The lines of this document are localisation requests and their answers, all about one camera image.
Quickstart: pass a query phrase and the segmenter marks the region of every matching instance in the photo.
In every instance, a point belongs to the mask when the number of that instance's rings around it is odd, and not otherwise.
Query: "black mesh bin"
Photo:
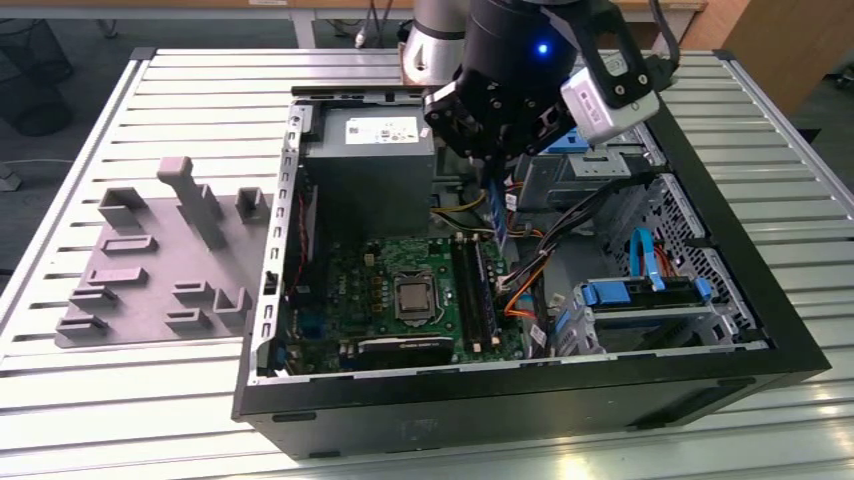
[[[0,19],[0,52],[44,85],[74,73],[74,67],[46,20]]]
[[[0,51],[0,118],[22,135],[39,137],[71,123],[72,113],[56,87],[24,74]]]

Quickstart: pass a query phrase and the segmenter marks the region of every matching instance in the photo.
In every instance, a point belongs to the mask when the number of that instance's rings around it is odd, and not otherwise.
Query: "motherboard chip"
[[[427,293],[427,285],[417,283],[413,285],[401,285],[399,291],[401,311],[423,312],[430,309],[430,294]]]
[[[430,270],[395,275],[395,317],[410,327],[421,327],[435,319],[434,277]]]

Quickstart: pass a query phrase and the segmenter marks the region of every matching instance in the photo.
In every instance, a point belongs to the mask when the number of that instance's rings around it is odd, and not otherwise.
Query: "blue latch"
[[[697,277],[694,279],[694,286],[697,287],[697,293],[700,293],[704,302],[712,300],[712,285],[709,284],[709,280],[704,277]]]
[[[570,320],[570,309],[567,308],[566,311],[563,312],[563,315],[561,315],[561,320],[558,320],[558,325],[555,326],[555,333],[563,330],[563,327],[569,320]]]
[[[542,153],[585,153],[590,145],[574,128]]]
[[[597,296],[597,291],[593,289],[592,285],[585,285],[582,287],[582,297],[585,297],[585,305],[596,305],[600,303],[600,297]]]
[[[624,282],[593,282],[590,286],[597,293],[597,297],[600,297],[602,305],[632,302],[629,289]]]

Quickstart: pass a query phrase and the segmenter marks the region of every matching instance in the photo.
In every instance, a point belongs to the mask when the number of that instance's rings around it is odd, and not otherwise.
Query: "metal table surface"
[[[230,419],[239,338],[54,345],[104,189],[170,195],[158,158],[189,155],[218,193],[273,191],[290,87],[398,84],[397,61],[397,51],[160,50],[130,63],[0,298],[0,475],[852,478],[854,203],[738,64],[708,53],[685,56],[665,99],[833,363],[806,383],[684,428],[297,463]]]

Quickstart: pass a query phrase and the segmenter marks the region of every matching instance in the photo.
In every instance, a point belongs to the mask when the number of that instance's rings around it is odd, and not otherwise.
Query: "sticker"
[[[418,143],[415,117],[361,117],[347,120],[345,143]]]
[[[539,328],[537,324],[531,325],[531,338],[541,347],[546,347],[546,332],[543,332],[543,329]]]
[[[605,68],[614,77],[620,77],[629,72],[629,65],[622,54],[616,53],[605,59]]]
[[[505,203],[507,204],[507,210],[517,211],[517,196],[511,193],[505,194]]]

